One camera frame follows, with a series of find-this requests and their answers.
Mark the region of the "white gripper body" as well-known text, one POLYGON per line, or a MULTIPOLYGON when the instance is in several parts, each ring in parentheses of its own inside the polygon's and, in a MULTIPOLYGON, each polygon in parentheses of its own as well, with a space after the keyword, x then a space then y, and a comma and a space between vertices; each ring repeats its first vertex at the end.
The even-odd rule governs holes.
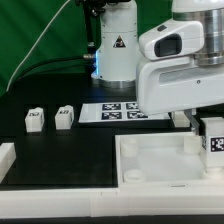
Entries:
POLYGON ((190 57, 153 62, 141 57, 136 97, 145 115, 224 103, 224 65, 199 67, 190 57))

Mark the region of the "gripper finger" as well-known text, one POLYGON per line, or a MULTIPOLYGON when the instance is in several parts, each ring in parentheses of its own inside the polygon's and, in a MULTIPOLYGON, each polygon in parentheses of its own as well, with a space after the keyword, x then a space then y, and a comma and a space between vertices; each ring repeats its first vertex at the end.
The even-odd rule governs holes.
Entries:
POLYGON ((187 117, 187 119, 190 121, 192 131, 196 135, 198 135, 199 134, 199 126, 200 126, 200 124, 196 120, 196 118, 194 117, 192 110, 191 109, 185 110, 184 114, 187 117))

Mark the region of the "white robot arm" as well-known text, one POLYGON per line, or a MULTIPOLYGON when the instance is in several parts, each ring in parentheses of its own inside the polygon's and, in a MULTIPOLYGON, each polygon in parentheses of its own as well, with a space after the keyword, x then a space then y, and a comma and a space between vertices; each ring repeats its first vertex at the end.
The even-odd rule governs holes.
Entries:
POLYGON ((146 115, 224 103, 224 0, 173 0, 172 18, 137 34, 135 0, 106 0, 93 80, 136 87, 146 115))

